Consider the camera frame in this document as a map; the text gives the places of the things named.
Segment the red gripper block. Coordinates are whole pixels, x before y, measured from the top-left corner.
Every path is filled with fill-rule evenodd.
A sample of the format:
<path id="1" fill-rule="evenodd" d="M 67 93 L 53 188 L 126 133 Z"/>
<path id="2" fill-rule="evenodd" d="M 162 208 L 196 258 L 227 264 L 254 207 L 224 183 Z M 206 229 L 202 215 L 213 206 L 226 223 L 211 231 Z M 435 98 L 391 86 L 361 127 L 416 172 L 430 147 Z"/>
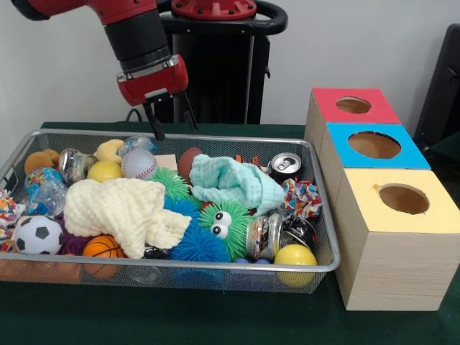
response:
<path id="1" fill-rule="evenodd" d="M 188 95 L 183 92 L 188 87 L 188 72 L 181 55 L 173 55 L 169 60 L 150 68 L 131 73 L 120 73 L 116 77 L 119 90 L 128 104 L 143 104 L 147 120 L 152 127 L 156 140 L 165 140 L 161 122 L 154 114 L 150 98 L 168 93 L 178 94 L 182 114 L 189 129 L 197 129 Z"/>

